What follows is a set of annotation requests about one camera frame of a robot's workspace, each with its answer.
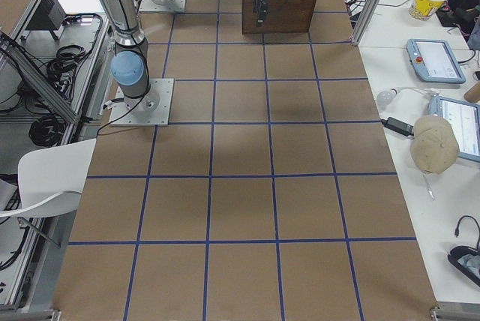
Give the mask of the blue teach pendant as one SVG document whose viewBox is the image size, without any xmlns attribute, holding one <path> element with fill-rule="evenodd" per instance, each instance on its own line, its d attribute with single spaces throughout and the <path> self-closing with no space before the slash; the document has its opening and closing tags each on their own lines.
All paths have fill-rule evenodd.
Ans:
<svg viewBox="0 0 480 321">
<path fill-rule="evenodd" d="M 422 82 L 463 84 L 467 81 L 445 40 L 409 39 L 406 51 L 415 74 Z"/>
<path fill-rule="evenodd" d="M 441 116 L 452 127 L 459 145 L 459 157 L 479 162 L 479 105 L 443 96 L 432 97 L 428 113 Z"/>
</svg>

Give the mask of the black power adapter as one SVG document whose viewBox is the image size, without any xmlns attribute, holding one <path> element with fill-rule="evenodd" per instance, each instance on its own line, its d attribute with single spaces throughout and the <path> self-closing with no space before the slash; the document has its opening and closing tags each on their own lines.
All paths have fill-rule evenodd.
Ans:
<svg viewBox="0 0 480 321">
<path fill-rule="evenodd" d="M 401 120 L 398 120 L 393 117 L 383 118 L 381 123 L 384 128 L 387 128 L 391 131 L 394 131 L 397 134 L 401 134 L 405 137 L 413 137 L 413 126 L 411 124 L 407 124 Z"/>
</svg>

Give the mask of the yellow popcorn paper cup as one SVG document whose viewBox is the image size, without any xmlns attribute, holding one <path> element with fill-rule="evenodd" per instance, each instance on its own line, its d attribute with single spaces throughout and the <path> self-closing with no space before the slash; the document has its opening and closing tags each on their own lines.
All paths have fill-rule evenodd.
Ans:
<svg viewBox="0 0 480 321">
<path fill-rule="evenodd" d="M 447 0 L 413 0 L 409 15 L 416 20 L 429 20 Z"/>
</svg>

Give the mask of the white light bulb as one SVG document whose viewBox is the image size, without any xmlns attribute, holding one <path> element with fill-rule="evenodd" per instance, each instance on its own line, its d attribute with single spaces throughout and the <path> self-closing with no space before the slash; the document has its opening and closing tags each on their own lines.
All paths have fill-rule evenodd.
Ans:
<svg viewBox="0 0 480 321">
<path fill-rule="evenodd" d="M 380 108 L 386 108 L 397 97 L 399 91 L 396 88 L 381 91 L 376 96 L 376 105 Z"/>
</svg>

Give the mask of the black tray with cloth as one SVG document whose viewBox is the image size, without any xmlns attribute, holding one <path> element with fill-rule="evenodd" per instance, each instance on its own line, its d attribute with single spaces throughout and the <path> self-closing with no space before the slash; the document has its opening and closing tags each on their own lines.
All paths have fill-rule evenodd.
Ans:
<svg viewBox="0 0 480 321">
<path fill-rule="evenodd" d="M 479 285 L 479 252 L 467 246 L 457 246 L 447 255 L 448 261 L 475 285 Z"/>
</svg>

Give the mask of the white plastic chair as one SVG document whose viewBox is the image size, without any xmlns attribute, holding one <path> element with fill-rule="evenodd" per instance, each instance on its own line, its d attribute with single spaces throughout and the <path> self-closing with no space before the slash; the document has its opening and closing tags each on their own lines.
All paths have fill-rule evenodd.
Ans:
<svg viewBox="0 0 480 321">
<path fill-rule="evenodd" d="M 78 209 L 95 144 L 93 138 L 23 155 L 16 174 L 19 208 L 7 210 L 7 197 L 2 196 L 1 217 L 17 218 L 60 248 L 58 242 L 29 220 L 64 215 Z"/>
</svg>

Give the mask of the cardboard tube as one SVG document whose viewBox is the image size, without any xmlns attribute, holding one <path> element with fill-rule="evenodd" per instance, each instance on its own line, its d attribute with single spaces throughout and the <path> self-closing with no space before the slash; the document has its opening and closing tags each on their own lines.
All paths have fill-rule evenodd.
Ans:
<svg viewBox="0 0 480 321">
<path fill-rule="evenodd" d="M 464 95 L 463 98 L 469 103 L 476 104 L 480 101 L 480 83 L 477 82 Z"/>
</svg>

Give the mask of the beige baseball cap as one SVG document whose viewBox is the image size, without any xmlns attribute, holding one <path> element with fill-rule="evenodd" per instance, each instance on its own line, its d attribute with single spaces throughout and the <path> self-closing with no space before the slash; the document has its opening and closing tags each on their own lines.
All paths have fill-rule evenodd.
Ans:
<svg viewBox="0 0 480 321">
<path fill-rule="evenodd" d="M 440 174 L 452 166 L 460 153 L 451 124 L 437 115 L 424 115 L 413 126 L 410 154 L 424 173 Z"/>
</svg>

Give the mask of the lower blue teach pendant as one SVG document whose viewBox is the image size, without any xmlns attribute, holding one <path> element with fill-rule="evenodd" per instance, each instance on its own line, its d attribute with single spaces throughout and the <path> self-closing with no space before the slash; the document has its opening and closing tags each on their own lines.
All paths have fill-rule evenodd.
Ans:
<svg viewBox="0 0 480 321">
<path fill-rule="evenodd" d="M 479 162 L 479 105 L 443 96 L 432 97 L 428 113 L 441 116 L 452 127 L 459 145 L 459 157 Z"/>
</svg>

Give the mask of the dark wooden drawer box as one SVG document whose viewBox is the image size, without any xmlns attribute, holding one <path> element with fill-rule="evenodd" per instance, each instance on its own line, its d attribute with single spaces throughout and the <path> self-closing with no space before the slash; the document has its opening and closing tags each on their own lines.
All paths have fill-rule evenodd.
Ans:
<svg viewBox="0 0 480 321">
<path fill-rule="evenodd" d="M 309 31 L 317 0 L 267 0 L 264 22 L 257 22 L 254 0 L 242 0 L 241 30 L 244 35 L 306 33 Z"/>
</svg>

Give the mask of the upper blue teach pendant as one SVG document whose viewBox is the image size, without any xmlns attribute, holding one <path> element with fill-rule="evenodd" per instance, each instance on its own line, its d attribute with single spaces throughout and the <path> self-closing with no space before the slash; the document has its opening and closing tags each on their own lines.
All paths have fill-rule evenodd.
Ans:
<svg viewBox="0 0 480 321">
<path fill-rule="evenodd" d="M 445 40 L 409 39 L 406 51 L 415 74 L 422 82 L 463 84 L 467 81 Z"/>
</svg>

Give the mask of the grey control box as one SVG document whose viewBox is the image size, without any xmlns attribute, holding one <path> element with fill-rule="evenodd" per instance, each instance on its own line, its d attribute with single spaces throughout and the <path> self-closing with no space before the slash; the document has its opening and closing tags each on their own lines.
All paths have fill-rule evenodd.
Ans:
<svg viewBox="0 0 480 321">
<path fill-rule="evenodd" d="M 66 16 L 59 0 L 41 0 L 25 30 L 48 31 L 52 38 L 58 41 L 63 32 Z"/>
</svg>

